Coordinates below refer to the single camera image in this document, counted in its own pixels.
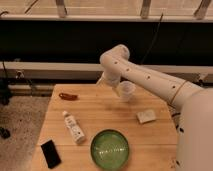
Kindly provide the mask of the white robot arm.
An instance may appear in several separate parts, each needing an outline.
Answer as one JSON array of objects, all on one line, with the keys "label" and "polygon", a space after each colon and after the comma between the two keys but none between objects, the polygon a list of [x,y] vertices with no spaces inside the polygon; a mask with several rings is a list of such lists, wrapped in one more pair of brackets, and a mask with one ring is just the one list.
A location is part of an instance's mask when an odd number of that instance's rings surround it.
[{"label": "white robot arm", "polygon": [[101,79],[116,87],[126,78],[179,110],[175,171],[213,171],[213,88],[203,88],[129,61],[119,44],[100,56]]}]

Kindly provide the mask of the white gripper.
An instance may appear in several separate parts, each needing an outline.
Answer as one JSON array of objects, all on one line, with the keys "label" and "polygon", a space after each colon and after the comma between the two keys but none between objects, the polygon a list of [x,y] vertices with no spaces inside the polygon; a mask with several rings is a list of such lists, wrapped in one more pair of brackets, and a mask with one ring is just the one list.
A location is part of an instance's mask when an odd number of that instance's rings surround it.
[{"label": "white gripper", "polygon": [[101,77],[96,82],[96,84],[106,84],[108,86],[113,87],[112,90],[116,93],[118,97],[120,97],[119,89],[116,87],[118,84],[118,79],[114,77],[112,74],[103,72]]}]

